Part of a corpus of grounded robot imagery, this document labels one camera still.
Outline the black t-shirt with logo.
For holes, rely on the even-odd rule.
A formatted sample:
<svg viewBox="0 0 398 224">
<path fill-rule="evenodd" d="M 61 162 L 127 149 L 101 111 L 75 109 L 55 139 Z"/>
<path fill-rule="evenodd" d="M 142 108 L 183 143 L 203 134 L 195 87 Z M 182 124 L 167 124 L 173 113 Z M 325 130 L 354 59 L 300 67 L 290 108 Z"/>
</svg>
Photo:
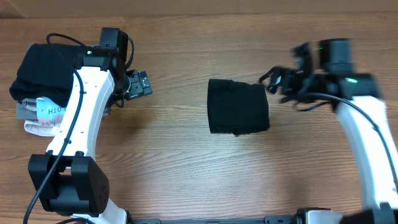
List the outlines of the black t-shirt with logo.
<svg viewBox="0 0 398 224">
<path fill-rule="evenodd" d="M 269 104 L 263 85 L 211 79 L 207 112 L 211 133 L 239 136 L 270 128 Z"/>
</svg>

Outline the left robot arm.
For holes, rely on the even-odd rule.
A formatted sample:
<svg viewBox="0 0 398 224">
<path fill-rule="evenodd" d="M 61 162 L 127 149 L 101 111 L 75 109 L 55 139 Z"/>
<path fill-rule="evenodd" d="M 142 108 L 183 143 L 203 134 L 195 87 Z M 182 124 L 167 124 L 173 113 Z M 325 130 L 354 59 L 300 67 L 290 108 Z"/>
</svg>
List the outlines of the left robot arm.
<svg viewBox="0 0 398 224">
<path fill-rule="evenodd" d="M 152 92 L 146 72 L 128 71 L 125 63 L 125 47 L 83 48 L 72 65 L 73 87 L 60 129 L 45 154 L 30 157 L 32 201 L 68 222 L 132 223 L 131 214 L 110 199 L 109 180 L 95 159 L 105 109 Z"/>
</svg>

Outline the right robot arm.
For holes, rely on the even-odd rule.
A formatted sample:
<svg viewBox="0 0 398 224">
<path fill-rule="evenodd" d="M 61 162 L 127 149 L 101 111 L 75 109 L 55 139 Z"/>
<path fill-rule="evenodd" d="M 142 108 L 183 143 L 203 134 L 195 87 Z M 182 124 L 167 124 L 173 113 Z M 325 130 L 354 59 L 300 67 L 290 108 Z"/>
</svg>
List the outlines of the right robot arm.
<svg viewBox="0 0 398 224">
<path fill-rule="evenodd" d="M 361 181 L 362 211 L 344 215 L 327 208 L 300 208 L 295 215 L 266 218 L 267 223 L 397 223 L 397 149 L 387 106 L 376 79 L 357 73 L 346 38 L 321 40 L 315 72 L 310 45 L 292 49 L 297 68 L 272 67 L 259 78 L 266 89 L 283 94 L 281 103 L 330 104 L 345 130 Z"/>
</svg>

